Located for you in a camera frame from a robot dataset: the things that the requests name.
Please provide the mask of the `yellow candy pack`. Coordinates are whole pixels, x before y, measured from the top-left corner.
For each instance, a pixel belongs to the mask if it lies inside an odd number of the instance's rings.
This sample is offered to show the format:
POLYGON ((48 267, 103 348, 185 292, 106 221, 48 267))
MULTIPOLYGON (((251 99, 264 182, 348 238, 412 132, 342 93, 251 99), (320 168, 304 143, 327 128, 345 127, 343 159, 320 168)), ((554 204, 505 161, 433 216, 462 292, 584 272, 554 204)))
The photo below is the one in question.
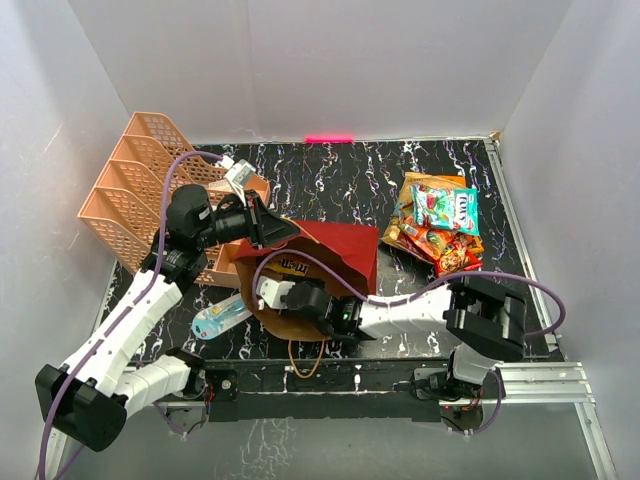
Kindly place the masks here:
POLYGON ((305 277, 309 270, 309 263, 300 256, 283 254, 270 259, 265 268, 282 275, 305 277))

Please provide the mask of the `red brown paper bag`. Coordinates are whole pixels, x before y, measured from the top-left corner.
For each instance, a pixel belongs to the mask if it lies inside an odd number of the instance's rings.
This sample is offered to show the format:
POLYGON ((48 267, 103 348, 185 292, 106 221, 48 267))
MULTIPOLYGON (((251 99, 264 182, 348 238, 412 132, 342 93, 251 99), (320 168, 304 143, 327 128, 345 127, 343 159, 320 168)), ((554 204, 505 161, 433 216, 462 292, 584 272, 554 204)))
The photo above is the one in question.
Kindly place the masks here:
POLYGON ((373 226, 298 220, 301 233, 274 247, 253 248, 243 240, 233 257, 240 280, 240 293, 249 311, 273 336, 287 341, 321 342, 329 335, 297 313, 254 305, 252 283, 255 273, 275 280, 313 281, 329 295, 341 298, 352 286, 367 296, 377 292, 377 252, 379 230, 373 226), (265 268, 278 255, 293 254, 309 263, 305 277, 282 275, 265 268))

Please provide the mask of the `red doritos chip bag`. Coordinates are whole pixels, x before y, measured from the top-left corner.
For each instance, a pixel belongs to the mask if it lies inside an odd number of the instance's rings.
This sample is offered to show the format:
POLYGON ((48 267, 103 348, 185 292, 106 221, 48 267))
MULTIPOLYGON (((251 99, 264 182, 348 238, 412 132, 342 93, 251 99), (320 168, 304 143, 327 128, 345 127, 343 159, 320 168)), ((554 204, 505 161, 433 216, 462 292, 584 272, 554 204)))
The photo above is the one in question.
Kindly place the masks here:
POLYGON ((386 245, 411 254, 419 260, 434 264, 435 260, 421 250, 399 227, 398 219, 392 218, 385 229, 381 241, 386 245))

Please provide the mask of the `orange candy bag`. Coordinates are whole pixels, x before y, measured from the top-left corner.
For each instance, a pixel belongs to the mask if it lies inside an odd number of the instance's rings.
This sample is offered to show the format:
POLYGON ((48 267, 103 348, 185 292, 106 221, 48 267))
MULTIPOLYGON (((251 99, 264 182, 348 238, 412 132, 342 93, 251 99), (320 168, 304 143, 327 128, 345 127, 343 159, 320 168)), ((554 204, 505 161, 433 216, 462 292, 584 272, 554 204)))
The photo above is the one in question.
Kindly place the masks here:
POLYGON ((402 223, 400 229, 421 251, 435 260, 442 256, 456 235, 453 231, 430 229, 411 222, 402 223))

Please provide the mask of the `red skittles candy bag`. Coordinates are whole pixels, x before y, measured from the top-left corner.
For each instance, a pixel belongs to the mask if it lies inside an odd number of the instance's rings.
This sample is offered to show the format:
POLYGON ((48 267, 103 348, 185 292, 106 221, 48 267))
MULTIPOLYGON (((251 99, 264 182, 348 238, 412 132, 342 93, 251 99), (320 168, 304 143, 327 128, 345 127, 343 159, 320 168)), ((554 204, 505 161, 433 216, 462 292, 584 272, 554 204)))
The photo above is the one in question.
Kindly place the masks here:
POLYGON ((435 263, 437 277, 447 276, 462 271, 475 271, 483 266, 479 254, 470 251, 470 241, 466 235, 458 233, 447 246, 445 252, 435 263))

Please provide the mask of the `gold teal kettle chips bag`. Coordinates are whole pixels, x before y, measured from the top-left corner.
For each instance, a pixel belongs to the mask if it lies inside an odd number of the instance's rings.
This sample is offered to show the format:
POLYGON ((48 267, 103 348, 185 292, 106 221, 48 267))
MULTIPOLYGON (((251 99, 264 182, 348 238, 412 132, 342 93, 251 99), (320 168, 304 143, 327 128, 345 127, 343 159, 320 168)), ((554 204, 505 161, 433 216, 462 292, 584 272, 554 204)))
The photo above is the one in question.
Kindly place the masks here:
POLYGON ((406 172, 404 174, 404 182, 400 188, 399 196, 396 200, 391 219, 381 237, 381 241, 388 246, 393 246, 396 240, 399 238, 399 235, 401 233, 399 225, 405 217, 405 215, 403 214, 403 209, 412 204, 410 186, 414 184, 435 188, 465 188, 467 186, 466 180, 461 176, 430 175, 416 172, 406 172))

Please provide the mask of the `green white candy box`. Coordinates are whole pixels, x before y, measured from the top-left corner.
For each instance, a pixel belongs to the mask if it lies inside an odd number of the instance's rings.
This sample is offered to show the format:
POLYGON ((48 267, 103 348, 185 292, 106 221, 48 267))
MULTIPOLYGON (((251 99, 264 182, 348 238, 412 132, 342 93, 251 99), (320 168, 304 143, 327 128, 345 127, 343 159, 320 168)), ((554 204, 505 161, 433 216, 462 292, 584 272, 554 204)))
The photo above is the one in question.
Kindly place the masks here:
POLYGON ((433 188, 412 185, 417 225, 478 236, 478 192, 475 188, 433 188))

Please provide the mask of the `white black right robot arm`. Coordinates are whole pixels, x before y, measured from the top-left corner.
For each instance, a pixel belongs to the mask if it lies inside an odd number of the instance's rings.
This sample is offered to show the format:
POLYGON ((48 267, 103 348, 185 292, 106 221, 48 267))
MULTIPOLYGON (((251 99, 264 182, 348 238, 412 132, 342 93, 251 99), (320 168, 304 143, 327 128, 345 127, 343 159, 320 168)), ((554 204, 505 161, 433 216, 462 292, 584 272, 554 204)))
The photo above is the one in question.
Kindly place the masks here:
POLYGON ((524 297, 480 277, 455 280, 415 299, 409 294, 334 297, 317 282, 287 281, 275 294, 275 308, 342 342, 449 332, 460 344, 449 354, 444 371, 413 376, 418 398, 476 398, 489 372, 524 358, 524 297))

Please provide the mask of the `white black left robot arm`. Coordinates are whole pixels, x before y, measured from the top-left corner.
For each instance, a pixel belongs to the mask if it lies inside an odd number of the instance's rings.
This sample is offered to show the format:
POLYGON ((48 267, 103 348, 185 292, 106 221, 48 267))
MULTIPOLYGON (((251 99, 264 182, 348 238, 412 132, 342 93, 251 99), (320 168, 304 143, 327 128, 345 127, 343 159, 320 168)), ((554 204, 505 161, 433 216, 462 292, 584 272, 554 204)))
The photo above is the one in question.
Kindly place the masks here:
POLYGON ((207 383, 203 361, 180 348, 134 372, 126 368, 143 340, 200 276, 208 248, 246 239, 260 250, 299 232, 292 221, 272 213, 255 191, 229 194, 217 208, 198 184, 165 191, 159 229, 125 296, 61 366, 47 364, 37 374, 43 435, 57 429, 100 452, 141 409, 172 394, 200 396, 207 383))

